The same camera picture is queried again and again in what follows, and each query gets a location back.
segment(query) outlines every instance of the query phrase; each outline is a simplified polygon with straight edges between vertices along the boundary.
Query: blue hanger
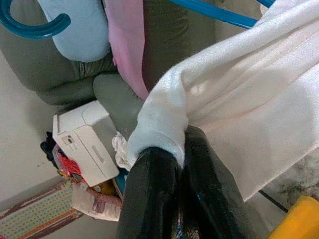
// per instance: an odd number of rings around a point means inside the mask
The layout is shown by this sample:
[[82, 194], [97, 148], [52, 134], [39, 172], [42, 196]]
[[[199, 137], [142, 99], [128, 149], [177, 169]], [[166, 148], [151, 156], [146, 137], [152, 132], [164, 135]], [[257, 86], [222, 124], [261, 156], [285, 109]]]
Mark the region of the blue hanger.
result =
[[[253, 27], [257, 22], [256, 19], [224, 10], [199, 0], [169, 0], [169, 1], [177, 5], [183, 6], [185, 8], [188, 8], [190, 10], [201, 13], [203, 15], [209, 16], [211, 18], [224, 21], [224, 22], [233, 24], [235, 26], [243, 27], [246, 29]], [[257, 1], [266, 7], [270, 7], [275, 2], [275, 0], [257, 0]]]
[[59, 34], [71, 24], [71, 19], [66, 14], [60, 14], [55, 20], [44, 25], [21, 24], [11, 16], [12, 2], [13, 0], [0, 0], [0, 22], [15, 35], [30, 39], [43, 39]]

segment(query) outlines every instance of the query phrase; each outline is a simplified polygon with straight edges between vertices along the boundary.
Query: pink cloth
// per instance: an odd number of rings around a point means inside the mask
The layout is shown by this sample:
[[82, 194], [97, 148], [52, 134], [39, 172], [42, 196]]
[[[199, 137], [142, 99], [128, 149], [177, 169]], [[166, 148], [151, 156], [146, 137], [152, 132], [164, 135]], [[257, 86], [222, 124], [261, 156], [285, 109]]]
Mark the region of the pink cloth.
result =
[[142, 78], [144, 18], [142, 0], [104, 0], [113, 61], [120, 75], [142, 99], [149, 94]]

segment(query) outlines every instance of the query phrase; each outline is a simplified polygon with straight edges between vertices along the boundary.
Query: yellow object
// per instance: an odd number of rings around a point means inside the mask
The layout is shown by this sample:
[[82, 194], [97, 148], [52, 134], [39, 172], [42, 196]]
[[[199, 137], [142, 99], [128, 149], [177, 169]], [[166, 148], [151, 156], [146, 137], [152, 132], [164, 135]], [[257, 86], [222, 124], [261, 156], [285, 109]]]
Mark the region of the yellow object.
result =
[[319, 239], [319, 202], [301, 196], [268, 239]]

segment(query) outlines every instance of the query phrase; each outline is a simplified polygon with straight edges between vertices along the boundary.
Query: printer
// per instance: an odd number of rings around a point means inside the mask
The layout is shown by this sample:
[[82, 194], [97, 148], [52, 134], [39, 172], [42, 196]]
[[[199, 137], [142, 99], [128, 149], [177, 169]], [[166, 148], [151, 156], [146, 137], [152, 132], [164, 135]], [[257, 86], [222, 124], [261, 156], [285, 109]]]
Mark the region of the printer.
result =
[[112, 147], [115, 135], [110, 114], [98, 101], [53, 118], [53, 139], [78, 164], [90, 187], [119, 174]]

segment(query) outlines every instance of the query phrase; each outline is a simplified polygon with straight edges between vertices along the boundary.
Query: light blue pillow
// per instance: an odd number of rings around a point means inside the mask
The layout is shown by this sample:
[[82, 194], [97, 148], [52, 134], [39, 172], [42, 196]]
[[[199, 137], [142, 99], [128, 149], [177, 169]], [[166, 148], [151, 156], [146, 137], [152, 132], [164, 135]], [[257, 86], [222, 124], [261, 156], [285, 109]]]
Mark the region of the light blue pillow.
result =
[[110, 52], [107, 19], [101, 0], [38, 0], [50, 22], [68, 14], [71, 24], [53, 37], [58, 51], [69, 60], [92, 62]]

